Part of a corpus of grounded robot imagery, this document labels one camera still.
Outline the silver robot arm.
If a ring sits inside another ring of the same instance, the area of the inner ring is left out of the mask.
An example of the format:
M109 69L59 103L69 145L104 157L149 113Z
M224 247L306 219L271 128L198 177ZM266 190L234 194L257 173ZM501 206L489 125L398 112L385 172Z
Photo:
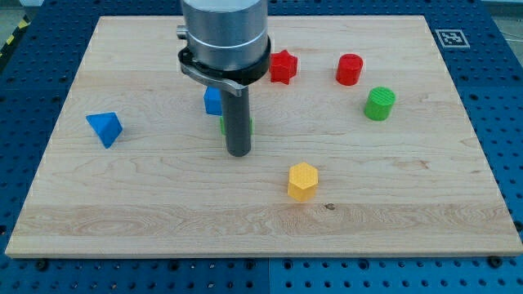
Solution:
M182 0L186 42L211 69L236 71L270 51L266 0Z

